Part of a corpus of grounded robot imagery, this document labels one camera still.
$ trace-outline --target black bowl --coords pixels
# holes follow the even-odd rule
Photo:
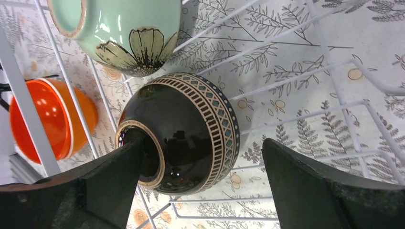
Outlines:
[[[116,146],[143,139],[139,184],[180,196],[204,191],[230,172],[239,135],[234,110],[218,87],[195,74],[171,73],[128,101]]]

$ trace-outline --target white wire rack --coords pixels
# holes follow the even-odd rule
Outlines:
[[[45,17],[44,14],[44,10],[48,10],[48,7],[46,6],[42,6],[40,4],[39,0],[34,0],[35,4],[26,4],[26,3],[19,3],[19,2],[11,2],[11,1],[2,1],[0,0],[0,4],[2,5],[8,5],[8,6],[17,6],[17,7],[24,7],[24,8],[31,8],[31,9],[37,9],[38,13],[41,17],[41,20],[43,21],[45,30],[49,36],[49,41],[54,49],[55,52],[55,56],[59,62],[60,68],[61,68],[61,72],[62,75],[66,81],[66,84],[69,88],[69,92],[70,95],[72,96],[72,99],[74,101],[75,107],[78,110],[79,113],[79,117],[80,120],[82,122],[82,125],[84,127],[87,139],[89,141],[90,144],[90,148],[93,152],[94,158],[99,158],[99,154],[97,152],[97,149],[95,147],[95,144],[93,142],[92,136],[90,134],[90,131],[87,127],[87,124],[85,122],[82,110],[79,106],[79,102],[77,100],[77,97],[73,91],[73,86],[70,83],[69,77],[66,74],[66,70],[64,67],[64,63],[62,61],[61,55],[58,51],[58,48],[56,46],[56,42],[54,40],[53,34],[51,32],[51,28],[49,26],[49,23]],[[189,0],[183,0],[182,3],[185,4],[187,3]],[[211,25],[210,27],[208,27],[207,29],[205,29],[204,31],[201,31],[200,33],[196,34],[194,37],[190,38],[188,41],[184,42],[183,44],[179,45],[174,52],[177,52],[178,50],[184,48],[187,44],[189,44],[190,42],[194,41],[195,39],[197,39],[198,37],[205,35],[208,31],[210,31],[211,29],[215,28],[216,26],[218,26],[219,24],[225,22],[226,20],[234,17],[235,15],[239,14],[240,12],[242,12],[243,10],[245,10],[246,8],[250,7],[251,5],[255,4],[256,2],[258,2],[259,0],[251,0],[248,3],[246,3],[244,6],[234,10],[232,13],[230,13],[227,17],[219,20],[217,23]],[[392,151],[395,153],[395,155],[398,157],[398,159],[401,161],[401,163],[403,163],[403,165],[405,165],[405,154],[402,152],[402,150],[400,149],[399,145],[395,142],[395,140],[391,137],[390,133],[388,132],[388,130],[385,128],[385,126],[383,125],[382,121],[380,120],[377,112],[373,109],[373,107],[370,105],[369,101],[367,100],[360,100],[360,101],[355,101],[355,102],[350,102],[347,103],[346,102],[346,98],[344,96],[344,94],[342,93],[342,84],[339,81],[339,79],[337,78],[336,74],[335,74],[335,68],[338,66],[342,66],[342,65],[347,65],[347,64],[354,64],[362,73],[363,75],[376,87],[378,88],[381,92],[386,93],[386,94],[390,94],[390,95],[405,95],[405,89],[404,88],[394,88],[394,87],[390,87],[385,85],[383,82],[381,82],[380,80],[378,80],[370,71],[367,70],[367,68],[365,68],[362,63],[360,61],[358,61],[357,59],[350,59],[350,60],[346,60],[343,62],[334,62],[333,59],[330,56],[330,51],[327,47],[327,43],[326,43],[326,39],[325,36],[323,35],[322,32],[322,28],[320,26],[320,20],[328,17],[329,15],[338,12],[344,8],[347,8],[350,5],[356,4],[360,2],[360,0],[348,0],[346,1],[344,4],[342,4],[339,7],[336,7],[326,13],[322,13],[322,14],[318,14],[315,10],[315,6],[312,0],[306,0],[306,4],[311,16],[310,20],[307,20],[306,22],[293,27],[285,32],[280,33],[279,35],[272,37],[272,38],[268,38],[267,40],[263,41],[262,43],[257,44],[256,46],[253,46],[247,50],[245,50],[244,52],[239,53],[238,55],[232,56],[226,60],[224,60],[221,63],[215,64],[213,66],[211,66],[208,69],[205,69],[204,71],[198,73],[198,74],[205,74],[207,72],[209,72],[210,70],[213,70],[217,67],[219,67],[220,65],[226,63],[226,62],[231,62],[233,60],[236,60],[240,57],[242,57],[245,54],[251,53],[252,51],[259,49],[271,42],[274,42],[275,40],[278,40],[280,38],[283,38],[285,36],[287,36],[290,33],[293,33],[301,28],[304,28],[305,26],[308,26],[310,24],[313,24],[315,29],[316,29],[316,33],[317,33],[317,37],[320,40],[320,46],[322,48],[323,54],[327,60],[327,65],[321,68],[318,68],[316,70],[310,71],[310,72],[306,72],[303,73],[301,75],[297,75],[295,77],[292,77],[290,79],[278,82],[278,83],[273,83],[270,84],[268,86],[264,86],[258,89],[255,89],[253,91],[229,98],[229,100],[234,101],[234,100],[238,100],[241,99],[245,96],[248,95],[253,95],[259,92],[264,92],[267,91],[269,89],[272,88],[276,88],[278,86],[281,86],[283,84],[292,82],[294,80],[299,80],[301,78],[304,77],[308,77],[312,74],[315,73],[319,73],[325,70],[328,70],[330,72],[330,77],[332,79],[336,94],[338,96],[339,99],[339,106],[335,106],[332,107],[330,109],[327,110],[320,110],[320,111],[316,111],[313,112],[311,114],[306,114],[300,117],[296,117],[296,118],[291,118],[285,121],[280,121],[280,122],[274,122],[274,123],[270,123],[267,124],[265,126],[258,126],[258,127],[253,127],[250,129],[246,129],[241,131],[241,134],[248,134],[251,133],[253,131],[258,131],[258,130],[262,130],[265,128],[269,128],[271,126],[276,126],[276,125],[280,125],[280,124],[284,124],[284,123],[289,123],[289,122],[294,122],[297,121],[299,119],[303,119],[303,118],[308,118],[308,117],[312,117],[312,116],[317,116],[317,115],[321,115],[327,112],[332,112],[332,111],[338,111],[338,110],[342,110],[343,115],[344,115],[344,119],[348,125],[348,129],[350,132],[350,135],[352,137],[353,143],[354,143],[354,148],[355,148],[355,154],[352,155],[339,155],[339,156],[328,156],[328,157],[323,157],[323,158],[317,158],[317,160],[319,161],[325,161],[325,160],[331,160],[331,159],[340,159],[340,158],[348,158],[348,157],[358,157],[360,160],[360,165],[362,167],[362,173],[364,175],[364,177],[366,178],[370,178],[370,174],[369,171],[367,169],[367,166],[364,162],[363,157],[365,156],[370,156],[370,155],[376,155],[376,154],[380,154],[382,155],[389,167],[391,168],[394,177],[397,179],[398,183],[401,185],[405,185],[405,181],[404,178],[401,176],[400,172],[398,171],[397,167],[395,166],[395,164],[393,163],[393,161],[390,159],[390,157],[387,155],[386,152],[384,151],[379,151],[379,150],[369,150],[369,151],[362,151],[361,147],[360,147],[360,143],[357,139],[357,134],[356,134],[356,130],[354,127],[354,124],[350,121],[349,119],[349,115],[346,112],[347,108],[350,107],[355,107],[355,106],[364,106],[368,113],[370,114],[371,118],[374,120],[377,128],[380,130],[382,136],[385,138],[385,140],[387,141],[387,144],[391,147]],[[2,41],[6,41],[6,34],[5,31],[2,27],[0,27],[0,40]],[[15,96],[15,99],[17,101],[18,106],[20,107],[22,116],[24,118],[24,121],[27,125],[27,128],[29,130],[30,136],[32,138],[32,141],[34,143],[35,149],[37,150],[38,154],[39,154],[39,158],[43,164],[44,170],[47,174],[47,176],[52,176],[55,174],[60,173],[60,168],[58,167],[58,164],[53,156],[53,152],[52,149],[50,147],[49,141],[48,139],[45,137],[45,131],[41,125],[40,119],[35,111],[35,107],[34,104],[32,102],[32,99],[30,97],[30,94],[28,92],[27,86],[23,80],[23,76],[18,68],[17,62],[15,60],[15,58],[10,58],[11,56],[13,56],[13,52],[11,50],[11,47],[9,45],[6,44],[6,42],[4,42],[1,46],[0,46],[0,61],[2,63],[2,66],[4,68],[4,71],[6,73],[6,75],[8,76],[8,80],[10,83],[10,86],[12,88],[13,94]],[[101,82],[99,80],[96,68],[94,66],[93,61],[90,59],[90,57],[87,57],[90,63],[90,68],[91,71],[93,72],[96,84],[98,86],[98,89],[100,90],[101,93],[101,97],[104,103],[104,106],[107,110],[107,114],[108,114],[108,118],[111,122],[111,125],[113,127],[113,130],[116,131],[117,130],[117,125],[115,123],[115,120],[113,118],[113,115],[111,113],[111,110],[108,106],[108,102],[107,102],[107,98],[104,94]],[[127,78],[127,76],[123,75],[123,78],[126,82],[126,87],[130,93],[130,95],[132,96],[133,93],[130,89],[130,86],[128,84],[128,81],[131,80],[132,78]],[[246,169],[254,169],[254,168],[261,168],[264,166],[248,166],[248,167],[238,167],[238,168],[234,168],[232,171],[240,171],[240,170],[246,170]],[[197,216],[182,216],[179,215],[179,213],[177,212],[174,204],[175,203],[203,203],[203,202],[231,202],[231,201],[249,201],[249,200],[259,200],[259,199],[272,199],[272,197],[260,197],[260,198],[240,198],[240,199],[207,199],[207,200],[178,200],[180,197],[177,198],[170,198],[170,201],[168,202],[167,205],[165,205],[163,208],[161,208],[160,210],[158,210],[155,214],[151,214],[149,211],[149,208],[147,206],[147,203],[145,201],[144,195],[142,194],[141,189],[138,187],[137,188],[137,192],[138,194],[140,194],[143,205],[145,206],[146,209],[146,213],[149,217],[149,221],[145,221],[142,225],[140,225],[138,228],[142,228],[143,226],[145,226],[146,224],[150,223],[151,226],[156,229],[156,225],[154,223],[154,218],[156,216],[158,216],[160,213],[162,213],[165,209],[169,208],[170,206],[173,207],[173,210],[177,216],[177,218],[180,219],[200,219],[200,220],[213,220],[213,219],[220,219],[220,220],[234,220],[234,221],[278,221],[277,218],[241,218],[241,217],[197,217]]]

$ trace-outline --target bowl rim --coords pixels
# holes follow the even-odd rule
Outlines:
[[[27,81],[27,82],[26,82],[27,88],[28,88],[29,84],[35,84],[35,83],[37,83],[37,84],[40,84],[40,85],[42,85],[42,86],[48,88],[55,96],[58,96],[58,94],[56,94],[55,91],[54,91],[51,87],[49,87],[49,85],[48,85],[46,82],[42,82],[42,81],[37,80],[37,79],[31,80],[31,81]],[[70,122],[71,122],[71,120],[70,120],[69,114],[68,114],[68,113],[66,112],[66,110],[65,110],[65,104],[64,104],[64,102],[61,101],[60,97],[57,97],[57,99],[58,99],[58,102],[59,102],[60,106],[62,106],[63,109],[64,109],[64,120],[65,120],[65,122],[68,121],[69,129],[66,131],[66,134],[65,134],[65,139],[66,139],[66,138],[71,137],[71,135],[69,134],[69,131],[71,131],[71,130],[70,130]],[[12,126],[13,126],[12,123],[14,123],[14,122],[13,122],[13,119],[12,119],[12,114],[15,112],[16,108],[19,109],[18,104],[17,104],[17,101],[16,101],[15,97],[13,96],[13,97],[11,98],[11,101],[10,101],[10,110],[9,110],[10,117],[9,117],[9,120],[10,120],[11,132],[12,132],[12,134],[13,134],[13,136],[14,136],[14,141],[15,141],[15,143],[17,144],[17,146],[20,148],[20,146],[19,146],[19,144],[18,144],[19,140],[17,140],[18,138],[15,137],[16,134],[15,134],[14,128],[12,128]],[[62,160],[63,158],[66,158],[66,156],[69,154],[69,151],[66,152],[66,153],[64,153],[64,154],[62,154],[62,155],[61,155],[61,158],[60,158],[59,160]],[[28,157],[28,156],[24,153],[24,151],[21,150],[21,152],[24,154],[24,156],[26,156],[26,157],[27,157],[28,159],[30,159],[32,162],[35,162],[35,163],[37,163],[37,164],[41,164],[40,158],[38,158],[39,160],[36,161],[36,160],[33,160],[32,158]]]
[[[67,110],[67,106],[66,103],[64,102],[64,99],[62,98],[62,95],[59,93],[58,89],[56,89],[56,87],[51,83],[51,81],[49,81],[46,78],[37,78],[36,80],[38,81],[42,81],[44,82],[47,86],[49,86],[53,93],[58,97],[59,103],[62,105],[63,109],[64,109],[64,113],[66,115],[65,120],[68,121],[68,125],[69,125],[69,132],[66,135],[70,135],[70,146],[69,146],[69,151],[67,153],[67,155],[63,158],[61,158],[61,160],[66,160],[69,159],[72,154],[73,154],[73,144],[74,144],[74,138],[73,138],[73,125],[72,125],[72,119],[70,118],[70,113]]]

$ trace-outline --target botanical print wallpaper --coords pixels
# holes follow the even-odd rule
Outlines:
[[[31,0],[21,2],[33,3]],[[190,0],[182,7],[178,44],[247,2],[247,0]],[[316,11],[324,13],[340,6],[344,1],[313,0],[313,2]],[[48,12],[46,16],[70,81],[88,95],[98,107],[100,121],[93,140],[99,154],[105,155],[115,147],[114,131],[89,68],[88,59],[75,42],[58,33]],[[310,19],[311,15],[304,0],[262,0],[187,44],[171,56],[163,69],[152,76],[133,79],[127,85],[121,74],[96,64],[97,74],[115,121],[117,122],[120,117],[131,93],[136,92],[147,81],[165,73],[199,73]],[[404,20],[403,0],[362,0],[357,5],[322,19],[320,25],[332,62],[357,59],[380,82],[405,88]],[[36,78],[50,73],[61,74],[36,10],[1,6],[0,21],[6,29],[10,45],[25,78]],[[228,98],[232,98],[326,66],[329,60],[322,51],[321,42],[311,24],[271,43],[263,44],[259,49],[203,75],[217,84]],[[235,168],[262,166],[261,145],[267,137],[276,139],[312,158],[352,154],[355,144],[349,134],[350,124],[356,128],[359,148],[364,151],[379,149],[387,152],[400,173],[405,176],[405,167],[395,158],[364,107],[356,106],[344,110],[350,118],[350,123],[345,121],[342,111],[279,123],[282,120],[339,105],[338,92],[334,88],[331,75],[342,85],[338,91],[340,97],[348,103],[363,99],[370,101],[391,136],[402,149],[405,149],[405,97],[382,93],[355,65],[346,64],[335,68],[333,72],[320,71],[306,78],[280,84],[270,90],[233,101],[232,105],[242,131],[268,125],[268,128],[242,136],[242,147]],[[66,171],[92,159],[92,152],[87,146],[71,159],[59,162],[59,165]],[[361,163],[365,163],[372,179],[397,183],[387,162],[381,156],[363,157],[362,160],[346,158],[323,162],[358,176],[364,176]],[[43,173],[41,166],[33,166]],[[142,189],[142,192],[149,209],[144,208],[142,197],[137,192],[128,218],[129,229],[139,226],[143,229],[152,228],[148,221],[148,211],[152,215],[157,213],[154,224],[159,229],[280,228],[277,221],[271,220],[277,217],[277,213],[273,201],[266,198],[271,196],[271,190],[263,167],[236,169],[213,188],[179,199],[201,200],[201,202],[176,202],[163,211],[159,210],[167,205],[170,197],[147,189]],[[250,197],[256,199],[207,201]],[[174,209],[180,216],[197,219],[179,219]],[[270,220],[223,221],[219,217],[254,217]]]

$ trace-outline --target orange bowl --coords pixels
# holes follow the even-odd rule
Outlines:
[[[85,130],[83,129],[82,122],[80,121],[79,118],[79,114],[76,111],[75,104],[73,103],[72,97],[70,96],[69,89],[66,83],[54,79],[45,79],[45,78],[38,78],[37,80],[46,83],[48,86],[52,87],[56,92],[58,92],[60,98],[63,100],[66,106],[66,113],[69,115],[69,119],[72,122],[73,128],[72,131],[73,149],[69,151],[69,154],[65,157],[65,159],[68,159],[88,143]],[[90,132],[93,133],[98,123],[98,112],[96,105],[79,89],[74,87],[74,91],[77,100],[80,104],[80,107],[82,108],[82,112],[87,122],[87,126]]]
[[[69,114],[66,112],[63,100],[52,87],[43,81],[27,81],[27,87],[56,160],[64,159],[70,154],[73,139],[71,138],[72,126]],[[11,99],[9,111],[11,131],[18,147],[28,159],[40,164],[14,97]]]

